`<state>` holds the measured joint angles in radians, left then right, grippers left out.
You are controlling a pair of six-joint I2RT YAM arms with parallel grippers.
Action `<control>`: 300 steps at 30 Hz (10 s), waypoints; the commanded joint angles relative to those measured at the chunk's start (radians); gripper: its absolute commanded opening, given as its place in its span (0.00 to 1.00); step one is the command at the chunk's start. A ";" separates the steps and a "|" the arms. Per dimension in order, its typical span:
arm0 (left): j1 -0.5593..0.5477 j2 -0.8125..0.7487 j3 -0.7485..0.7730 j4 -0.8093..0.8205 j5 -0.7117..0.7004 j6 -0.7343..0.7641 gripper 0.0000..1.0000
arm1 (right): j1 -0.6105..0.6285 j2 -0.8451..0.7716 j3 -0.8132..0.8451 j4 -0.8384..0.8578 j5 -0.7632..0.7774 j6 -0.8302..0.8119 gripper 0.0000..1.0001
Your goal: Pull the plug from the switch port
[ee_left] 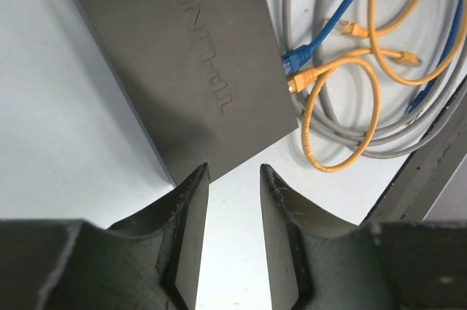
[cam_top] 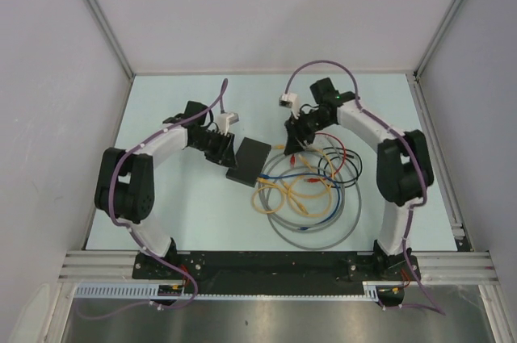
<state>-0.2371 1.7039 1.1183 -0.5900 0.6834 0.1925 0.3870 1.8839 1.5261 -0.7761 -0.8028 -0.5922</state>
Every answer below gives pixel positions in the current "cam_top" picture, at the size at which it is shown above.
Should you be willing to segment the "black network switch box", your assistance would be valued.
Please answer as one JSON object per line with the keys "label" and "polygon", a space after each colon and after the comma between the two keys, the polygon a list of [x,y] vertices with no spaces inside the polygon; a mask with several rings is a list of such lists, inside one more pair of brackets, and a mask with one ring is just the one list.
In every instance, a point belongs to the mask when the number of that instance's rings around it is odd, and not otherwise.
{"label": "black network switch box", "polygon": [[245,137],[237,150],[237,167],[228,169],[226,178],[254,188],[270,152],[270,144]]}

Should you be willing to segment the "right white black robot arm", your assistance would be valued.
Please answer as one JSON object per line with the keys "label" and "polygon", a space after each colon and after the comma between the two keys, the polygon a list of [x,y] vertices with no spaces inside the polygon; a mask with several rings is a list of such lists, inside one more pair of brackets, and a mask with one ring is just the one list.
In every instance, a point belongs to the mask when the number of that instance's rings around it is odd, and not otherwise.
{"label": "right white black robot arm", "polygon": [[380,234],[373,245],[372,268],[382,279],[391,279],[410,262],[409,234],[414,209],[427,202],[427,188],[434,183],[427,139],[420,130],[401,131],[365,108],[354,92],[338,92],[327,77],[310,91],[316,108],[303,112],[298,96],[284,92],[279,105],[291,115],[284,123],[290,155],[307,148],[318,132],[332,125],[349,130],[376,154],[376,185],[385,200]]}

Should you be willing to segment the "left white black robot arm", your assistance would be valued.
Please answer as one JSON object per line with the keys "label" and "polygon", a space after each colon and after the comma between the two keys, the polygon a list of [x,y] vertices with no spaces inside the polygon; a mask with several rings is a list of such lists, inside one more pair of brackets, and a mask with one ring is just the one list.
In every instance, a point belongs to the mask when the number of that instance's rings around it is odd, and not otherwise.
{"label": "left white black robot arm", "polygon": [[226,168],[237,167],[234,134],[235,112],[219,115],[200,102],[190,101],[185,111],[163,121],[161,129],[131,149],[110,147],[103,153],[95,190],[95,206],[117,227],[125,228],[141,252],[151,257],[150,268],[161,278],[179,267],[175,241],[153,213],[154,170],[185,148],[201,151],[205,159]]}

